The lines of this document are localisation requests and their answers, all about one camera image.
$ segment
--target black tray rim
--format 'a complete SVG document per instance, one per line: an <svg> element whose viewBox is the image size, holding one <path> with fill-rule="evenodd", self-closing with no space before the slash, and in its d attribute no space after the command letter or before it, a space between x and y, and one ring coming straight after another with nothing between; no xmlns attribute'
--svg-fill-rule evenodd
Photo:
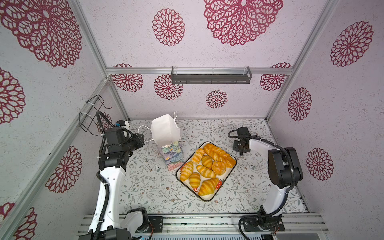
<svg viewBox="0 0 384 240"><path fill-rule="evenodd" d="M214 143L212 143L212 142L210 142L210 141L207 141L208 143L210 143L210 144L213 144L213 145L215 145L216 147L218 147L216 144L214 144ZM227 180L227 178L229 177L229 175L231 175L231 173L232 173L232 171L235 169L235 167L236 167L236 165L237 165L237 159L234 157L234 156L232 156L232 155L230 155L231 157L233 157L233 159L236 161L236 164L233 166L233 168L232 168L232 170L229 172L229 174L228 174L228 176L223 180L223 183L221 184L221 186L218 188L218 190L216 191L216 193L213 195L213 197L211 198L211 199L209 199L209 200L204 200L203 198L201 198L195 191L193 191L192 189L190 189L185 183L183 183L178 177L177 177L177 172L189 161L189 159L194 155L195 153L193 153L185 162L184 162L184 164L183 165L181 165L180 167L179 167L179 169L175 172L175 177L176 177L176 179L179 181L179 182L181 182L187 189L189 189L193 194L195 194L198 198L200 198L200 200L202 200L202 201L205 201L205 202L210 202L210 201L212 201L212 199L216 196L216 194L218 193L218 191L220 190L220 188L223 186L223 184L224 184L224 182Z"/></svg>

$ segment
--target large red circular pattern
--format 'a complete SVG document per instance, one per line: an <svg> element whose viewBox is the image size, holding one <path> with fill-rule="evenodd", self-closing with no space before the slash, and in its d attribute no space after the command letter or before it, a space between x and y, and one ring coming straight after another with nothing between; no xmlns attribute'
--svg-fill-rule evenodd
<svg viewBox="0 0 384 240"><path fill-rule="evenodd" d="M157 95L164 99L178 98L183 92L183 84L172 84L169 74L158 76L153 83Z"/></svg>
<svg viewBox="0 0 384 240"><path fill-rule="evenodd" d="M272 65L273 68L290 68L289 63L278 63ZM268 91L279 89L287 75L285 74L263 74L260 78L260 86Z"/></svg>
<svg viewBox="0 0 384 240"><path fill-rule="evenodd" d="M310 92L306 88L298 88L293 91L288 101L288 113L295 121L307 117L312 106Z"/></svg>
<svg viewBox="0 0 384 240"><path fill-rule="evenodd" d="M10 212L10 210L13 208L14 205L15 203L13 202L7 202L6 204L0 206L0 225L4 221L4 219L6 218L6 216L8 215L8 213Z"/></svg>
<svg viewBox="0 0 384 240"><path fill-rule="evenodd" d="M324 149L312 149L307 155L306 162L308 171L318 180L327 180L333 174L333 161Z"/></svg>
<svg viewBox="0 0 384 240"><path fill-rule="evenodd" d="M205 103L211 108L220 108L228 101L228 95L221 90L210 92L205 98Z"/></svg>
<svg viewBox="0 0 384 240"><path fill-rule="evenodd" d="M363 56L372 41L372 26L360 21L348 26L336 38L331 49L331 61L338 67L345 67Z"/></svg>
<svg viewBox="0 0 384 240"><path fill-rule="evenodd" d="M204 0L208 29L221 43L244 45L266 32L283 0Z"/></svg>
<svg viewBox="0 0 384 240"><path fill-rule="evenodd" d="M66 0L0 0L0 16L38 60L66 68L80 57L80 29Z"/></svg>
<svg viewBox="0 0 384 240"><path fill-rule="evenodd" d="M78 149L70 146L45 186L50 192L68 191L79 179L83 167L82 161Z"/></svg>
<svg viewBox="0 0 384 240"><path fill-rule="evenodd" d="M165 46L178 44L185 33L183 18L169 8L157 12L152 21L152 29L156 38Z"/></svg>
<svg viewBox="0 0 384 240"><path fill-rule="evenodd" d="M19 81L0 68L0 124L18 118L25 106L25 95Z"/></svg>
<svg viewBox="0 0 384 240"><path fill-rule="evenodd" d="M103 114L104 114L104 116L106 116L108 118L108 120L110 122L112 122L111 116L108 113L103 113ZM110 128L110 124L103 117L100 116L100 120L101 120L101 124L103 125L104 130ZM97 123L97 131L99 131L99 134L102 134L101 127L100 127L99 123Z"/></svg>
<svg viewBox="0 0 384 240"><path fill-rule="evenodd" d="M129 64L119 63L115 68L133 68ZM143 86L143 78L141 74L113 74L111 75L116 86L127 92L139 91Z"/></svg>
<svg viewBox="0 0 384 240"><path fill-rule="evenodd" d="M13 235L13 240L30 240L35 235L35 229L37 226L37 214L35 208L29 209L28 215L24 217L21 225L17 228Z"/></svg>

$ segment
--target pile of bread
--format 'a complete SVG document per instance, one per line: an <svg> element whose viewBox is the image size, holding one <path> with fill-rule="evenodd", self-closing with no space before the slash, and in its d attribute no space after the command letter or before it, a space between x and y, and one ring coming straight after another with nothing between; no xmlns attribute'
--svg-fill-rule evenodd
<svg viewBox="0 0 384 240"><path fill-rule="evenodd" d="M196 169L199 173L193 172L193 164L197 165ZM223 149L208 143L203 148L197 149L191 161L184 164L181 169L180 180L185 181L189 179L190 186L194 190L198 190L200 175L209 178L203 181L198 194L199 196L212 194L220 182L216 176L223 175L227 167L232 168L235 164L236 160L231 155Z"/></svg>

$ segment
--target bag handle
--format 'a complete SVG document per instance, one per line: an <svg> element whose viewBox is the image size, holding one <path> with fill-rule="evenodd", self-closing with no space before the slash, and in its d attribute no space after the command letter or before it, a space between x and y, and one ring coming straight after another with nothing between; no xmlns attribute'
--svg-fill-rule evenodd
<svg viewBox="0 0 384 240"><path fill-rule="evenodd" d="M146 128L148 128L148 129L151 131L151 134L152 134L152 130L151 130L149 127L145 126L145 125L141 125L141 126L137 129L137 133L139 133L139 130L140 130L141 127L146 127Z"/></svg>
<svg viewBox="0 0 384 240"><path fill-rule="evenodd" d="M177 129L180 131L179 126L176 124L176 118L177 118L177 111L174 111L173 112L173 120L175 121L175 125L176 125Z"/></svg>

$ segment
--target floral tablecloth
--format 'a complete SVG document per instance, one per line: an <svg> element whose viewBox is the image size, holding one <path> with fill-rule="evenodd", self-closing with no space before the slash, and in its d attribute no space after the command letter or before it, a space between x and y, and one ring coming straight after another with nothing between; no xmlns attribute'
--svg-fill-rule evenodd
<svg viewBox="0 0 384 240"><path fill-rule="evenodd" d="M210 202L199 200L169 172L156 145L152 142L134 151L127 164L127 172L120 192L120 213L145 207L154 213L247 213L256 212L268 195L271 181L268 178L267 159L258 153L239 153L232 150L230 130L248 127L257 134L273 141L270 130L262 119L209 119L176 120L182 131L184 160L206 141L210 141L237 158L237 166ZM151 126L149 120L133 120L130 129L137 132L140 125ZM145 140L151 139L149 131ZM288 196L284 212L307 212L296 189Z"/></svg>

